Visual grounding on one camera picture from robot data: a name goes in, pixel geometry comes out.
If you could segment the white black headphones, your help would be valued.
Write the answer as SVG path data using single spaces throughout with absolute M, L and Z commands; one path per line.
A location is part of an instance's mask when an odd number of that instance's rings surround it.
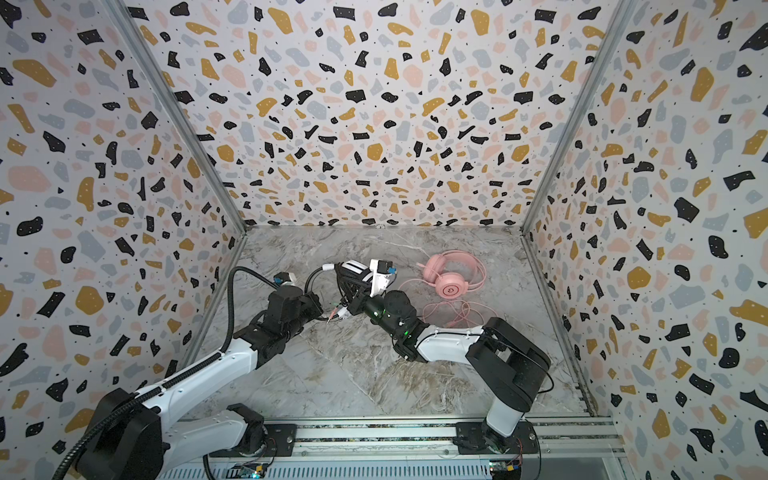
M 363 303 L 370 296 L 372 274 L 369 266 L 348 260 L 335 264 L 326 263 L 315 269 L 305 282 L 304 291 L 311 292 L 312 282 L 321 272 L 332 271 L 341 295 L 340 304 L 351 315 L 363 312 Z

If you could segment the pink headphones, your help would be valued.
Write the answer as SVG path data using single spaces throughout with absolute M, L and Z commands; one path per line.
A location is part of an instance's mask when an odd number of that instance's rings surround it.
M 465 277 L 462 273 L 448 271 L 450 264 L 457 264 L 469 270 Z M 445 300 L 455 300 L 461 296 L 480 290 L 487 279 L 487 269 L 484 263 L 470 252 L 463 250 L 447 250 L 432 255 L 425 264 L 419 264 L 422 270 L 422 281 L 433 287 L 436 293 Z

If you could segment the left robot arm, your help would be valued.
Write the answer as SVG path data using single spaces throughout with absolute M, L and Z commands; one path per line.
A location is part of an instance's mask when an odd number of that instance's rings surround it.
M 184 417 L 217 390 L 283 353 L 291 338 L 321 316 L 316 294 L 294 285 L 278 287 L 266 311 L 233 333 L 225 351 L 134 393 L 118 388 L 107 394 L 69 452 L 70 468 L 86 479 L 155 479 L 217 451 L 274 453 L 277 444 L 264 417 L 242 403 L 199 420 Z

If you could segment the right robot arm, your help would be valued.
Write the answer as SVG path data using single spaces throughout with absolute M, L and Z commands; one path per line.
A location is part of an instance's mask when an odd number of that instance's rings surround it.
M 424 322 L 400 290 L 367 298 L 362 311 L 392 340 L 407 361 L 452 362 L 471 366 L 494 395 L 480 426 L 480 438 L 461 434 L 455 444 L 469 452 L 503 454 L 517 445 L 513 434 L 529 412 L 543 384 L 552 379 L 551 360 L 504 319 L 465 329 L 441 328 Z

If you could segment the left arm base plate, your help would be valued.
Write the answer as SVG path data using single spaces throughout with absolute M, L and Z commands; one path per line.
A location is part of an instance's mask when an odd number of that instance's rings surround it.
M 290 457 L 293 453 L 298 426 L 292 423 L 267 423 L 248 427 L 244 437 L 232 448 L 217 450 L 214 458 L 272 458 Z

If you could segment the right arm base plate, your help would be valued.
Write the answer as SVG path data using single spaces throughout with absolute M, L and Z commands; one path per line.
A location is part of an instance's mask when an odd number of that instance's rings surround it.
M 502 436 L 483 422 L 459 422 L 455 425 L 453 444 L 462 455 L 536 454 L 540 447 L 533 425 L 527 420 L 519 422 L 512 434 Z

